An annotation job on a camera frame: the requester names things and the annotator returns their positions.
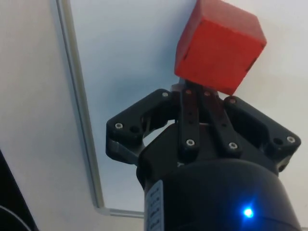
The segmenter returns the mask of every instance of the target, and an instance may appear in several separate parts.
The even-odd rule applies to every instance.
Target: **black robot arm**
[[[146,230],[300,230],[278,179],[300,138],[241,99],[183,82],[119,113],[106,131],[107,155],[137,166]]]

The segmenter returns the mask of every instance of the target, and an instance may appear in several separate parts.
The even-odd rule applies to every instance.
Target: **black object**
[[[169,120],[145,147],[143,138]],[[145,194],[163,181],[166,231],[300,230],[278,179],[300,144],[241,99],[222,101],[191,82],[156,90],[110,119],[106,134],[107,155],[137,166]]]
[[[35,222],[0,150],[0,230],[37,231]]]

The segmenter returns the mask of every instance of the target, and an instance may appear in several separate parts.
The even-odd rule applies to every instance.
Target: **white wall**
[[[94,209],[55,0],[0,1],[0,148],[42,231],[142,230]]]

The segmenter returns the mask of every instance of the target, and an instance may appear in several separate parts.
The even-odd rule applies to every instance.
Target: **bolt head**
[[[292,137],[292,136],[288,136],[287,141],[290,142],[290,143],[295,143],[295,138]]]
[[[186,144],[187,144],[187,146],[194,146],[195,145],[195,142],[194,142],[194,140],[187,140],[186,141]]]
[[[237,149],[237,148],[238,148],[238,146],[237,146],[237,144],[236,144],[236,143],[231,142],[231,143],[229,143],[229,148],[231,148],[231,149],[235,150],[235,149]]]
[[[123,128],[123,124],[121,124],[121,123],[116,123],[116,124],[115,124],[115,128],[116,128],[116,129],[122,129],[122,128]]]

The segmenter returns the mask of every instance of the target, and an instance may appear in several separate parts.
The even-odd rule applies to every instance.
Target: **screw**
[[[231,148],[231,149],[237,149],[238,148],[238,146],[237,146],[237,144],[236,143],[233,143],[233,142],[231,142],[231,143],[229,143],[229,148]]]
[[[178,162],[178,163],[177,163],[177,166],[178,166],[178,167],[181,167],[181,166],[183,166],[183,165],[184,165],[184,164],[181,163],[181,162]]]
[[[187,140],[187,141],[186,141],[186,144],[187,144],[188,146],[194,146],[195,142],[194,142],[194,140]]]
[[[295,143],[295,138],[292,136],[288,136],[287,141],[289,141],[290,143]]]
[[[123,128],[123,124],[121,124],[121,123],[116,123],[115,128],[116,128],[116,129],[122,129],[122,128]]]

